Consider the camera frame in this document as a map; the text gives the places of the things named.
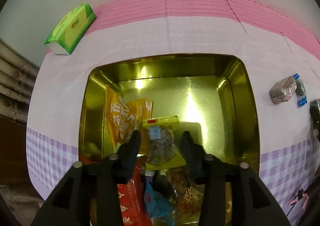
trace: metal screw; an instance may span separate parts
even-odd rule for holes
[[[240,167],[243,169],[247,169],[247,168],[249,168],[249,164],[247,162],[241,162]]]
[[[204,159],[207,161],[212,161],[213,160],[213,156],[211,154],[206,154],[204,155]]]
[[[82,162],[81,161],[77,161],[77,162],[75,162],[74,164],[73,164],[73,166],[75,167],[75,168],[80,168],[80,167],[82,167]]]
[[[111,154],[109,155],[110,160],[117,160],[119,158],[118,154]]]

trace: purple checkered pattern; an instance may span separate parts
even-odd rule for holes
[[[260,156],[259,177],[276,198],[282,209],[306,189],[319,165],[319,143],[305,140],[298,144]]]
[[[27,128],[29,173],[33,173],[50,190],[55,188],[76,161],[78,161],[78,148]]]

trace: green tissue package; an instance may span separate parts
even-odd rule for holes
[[[63,17],[44,44],[57,55],[70,55],[95,19],[90,5],[82,4]]]

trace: beige patterned curtain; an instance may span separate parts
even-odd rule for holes
[[[0,115],[27,123],[33,86],[39,69],[0,40]]]

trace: blue candy wrapper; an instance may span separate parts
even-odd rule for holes
[[[174,226],[170,202],[166,200],[162,194],[154,191],[150,183],[146,185],[144,201],[150,218],[161,217],[167,225]]]

